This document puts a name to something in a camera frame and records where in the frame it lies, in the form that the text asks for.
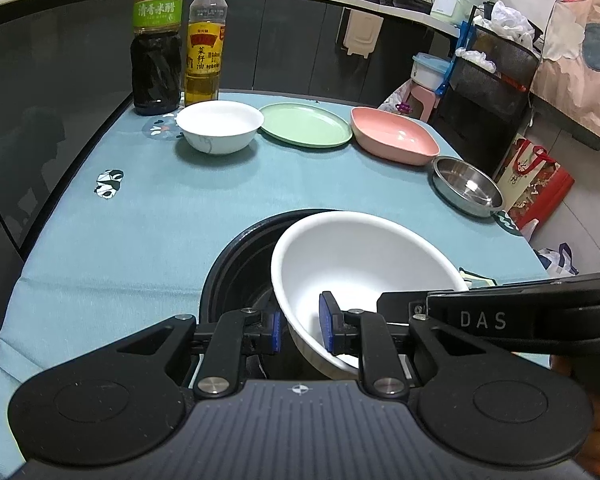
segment black mesh basket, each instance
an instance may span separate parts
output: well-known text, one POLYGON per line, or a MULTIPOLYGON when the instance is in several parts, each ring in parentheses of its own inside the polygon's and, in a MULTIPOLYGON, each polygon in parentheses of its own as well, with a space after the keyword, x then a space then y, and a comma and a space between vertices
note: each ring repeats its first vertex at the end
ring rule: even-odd
POLYGON ((496 64, 496 70, 529 88, 538 68, 538 58, 522 45, 505 40, 486 28, 475 26, 467 50, 478 50, 496 64))
POLYGON ((520 117, 528 99, 528 92, 462 58, 456 59, 449 84, 458 94, 507 122, 520 117))

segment white container with blue lid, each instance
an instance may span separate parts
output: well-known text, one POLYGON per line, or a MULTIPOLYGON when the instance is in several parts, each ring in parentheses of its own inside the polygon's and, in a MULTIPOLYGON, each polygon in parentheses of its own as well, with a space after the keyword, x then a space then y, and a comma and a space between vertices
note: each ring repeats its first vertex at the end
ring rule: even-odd
POLYGON ((450 64, 446 59, 421 52, 413 56, 411 79, 424 88, 436 91, 444 82, 450 64))

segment dark vinegar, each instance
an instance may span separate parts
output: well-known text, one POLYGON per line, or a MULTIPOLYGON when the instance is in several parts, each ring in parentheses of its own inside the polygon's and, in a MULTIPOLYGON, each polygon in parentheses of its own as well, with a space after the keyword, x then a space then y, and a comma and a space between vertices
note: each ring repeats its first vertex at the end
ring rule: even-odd
POLYGON ((180 104, 182 42, 177 31, 138 34, 131 43, 131 84, 140 115, 173 112, 180 104))

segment blue lid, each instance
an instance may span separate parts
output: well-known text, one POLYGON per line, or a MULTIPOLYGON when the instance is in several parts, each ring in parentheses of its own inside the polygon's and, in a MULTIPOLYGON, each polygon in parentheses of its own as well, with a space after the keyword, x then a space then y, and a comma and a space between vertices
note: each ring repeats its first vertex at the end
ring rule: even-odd
POLYGON ((451 62, 446 59, 440 59, 439 57, 432 56, 431 54, 424 54, 423 52, 413 56, 413 60, 439 74, 445 74, 451 64, 451 62))

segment green label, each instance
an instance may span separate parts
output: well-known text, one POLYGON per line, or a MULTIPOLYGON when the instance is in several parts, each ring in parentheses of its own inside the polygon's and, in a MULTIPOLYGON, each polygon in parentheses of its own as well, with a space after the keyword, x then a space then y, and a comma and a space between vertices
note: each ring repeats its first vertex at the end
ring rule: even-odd
POLYGON ((134 27, 154 28, 180 23, 182 0, 147 0, 134 4, 134 27))

